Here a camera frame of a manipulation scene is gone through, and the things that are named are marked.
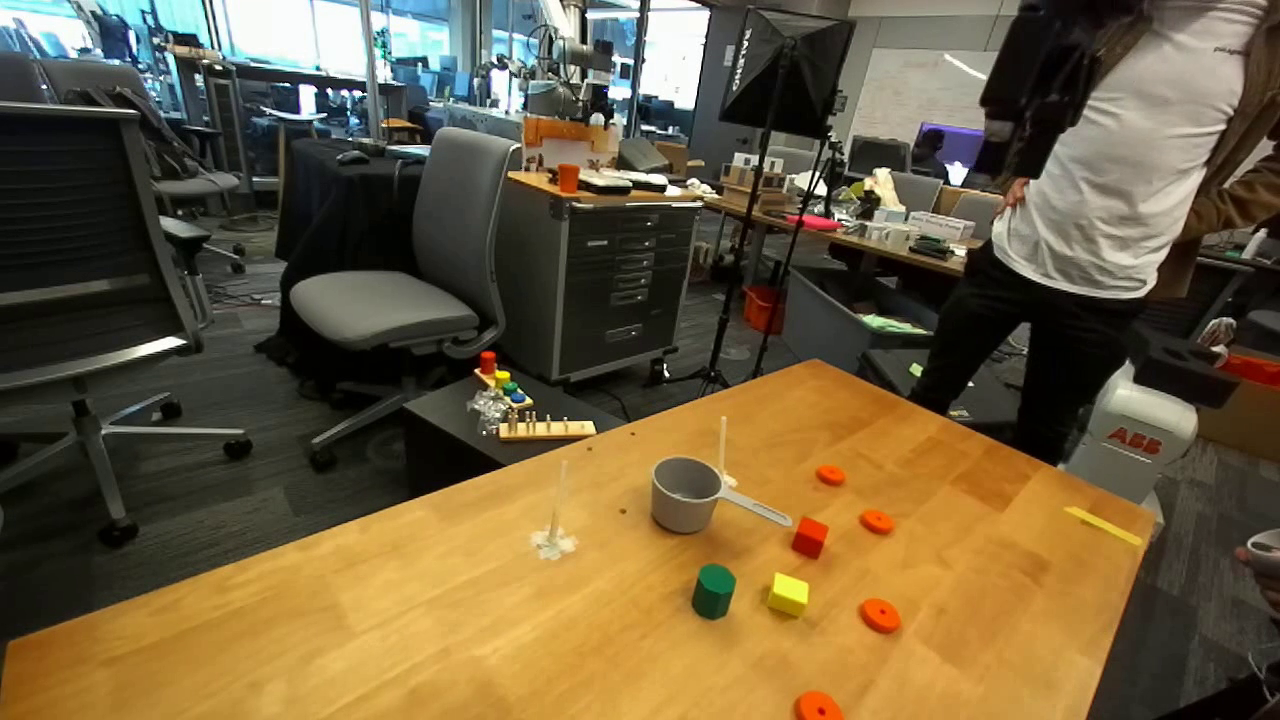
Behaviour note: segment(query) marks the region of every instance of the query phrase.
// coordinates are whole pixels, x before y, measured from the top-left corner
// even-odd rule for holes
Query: cup handle
[[[759,505],[757,495],[744,495],[744,491],[735,491],[735,490],[720,490],[720,501],[729,501],[729,505],[735,505],[735,509],[744,509],[744,514],[757,514],[757,517],[766,517],[769,526],[796,530],[796,519],[794,519],[790,514],[781,514],[781,509],[772,509],[772,505]]]

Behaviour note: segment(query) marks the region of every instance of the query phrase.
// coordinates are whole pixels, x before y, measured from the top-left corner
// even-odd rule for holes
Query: gray measuring cup
[[[704,534],[713,526],[716,501],[729,501],[786,530],[796,526],[790,514],[729,490],[713,463],[700,463],[694,458],[670,458],[654,469],[654,519],[664,534],[676,534],[676,537]]]

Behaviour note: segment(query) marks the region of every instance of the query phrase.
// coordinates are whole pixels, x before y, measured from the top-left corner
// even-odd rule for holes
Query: white shirt
[[[1150,297],[1242,106],[1264,9],[1151,0],[1151,31],[1089,98],[1024,205],[991,225],[991,252],[1060,293]]]

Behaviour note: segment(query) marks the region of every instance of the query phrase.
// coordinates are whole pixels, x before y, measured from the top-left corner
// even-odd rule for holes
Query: hand
[[[1005,189],[1005,207],[1021,207],[1027,200],[1027,181],[1018,177],[1007,189]]]

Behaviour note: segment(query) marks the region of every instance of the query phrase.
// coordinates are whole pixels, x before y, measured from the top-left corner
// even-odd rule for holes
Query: office floor
[[[0,643],[414,495],[392,423],[340,447],[332,474],[310,469],[305,437],[340,414],[305,402],[295,378],[256,353],[256,341],[276,333],[281,264],[267,260],[267,232],[240,240],[252,269],[246,277],[211,269],[218,328],[203,353],[112,378],[98,398],[100,408],[116,408],[172,388],[186,402],[186,423],[246,423],[256,439],[252,459],[228,463],[218,446],[116,447],[122,483],[140,519],[128,549],[98,546],[103,509],[76,459],[9,491]],[[716,314],[720,289],[695,282],[676,328],[676,378],[704,369]],[[753,355],[757,333],[731,318],[723,378],[744,380]],[[766,372],[794,359],[786,341],[772,341]],[[700,380],[650,388],[646,378],[650,369],[616,372],[572,391],[614,418],[650,418],[713,391]],[[61,419],[63,408],[49,398],[0,405],[0,430],[57,430]],[[1167,530],[1144,561],[1115,637],[1093,712],[1101,720],[1161,716],[1245,677],[1249,652],[1280,652],[1280,626],[1264,616],[1252,575],[1228,555],[1245,537],[1280,530],[1280,469],[1196,447],[1167,474],[1161,501]]]

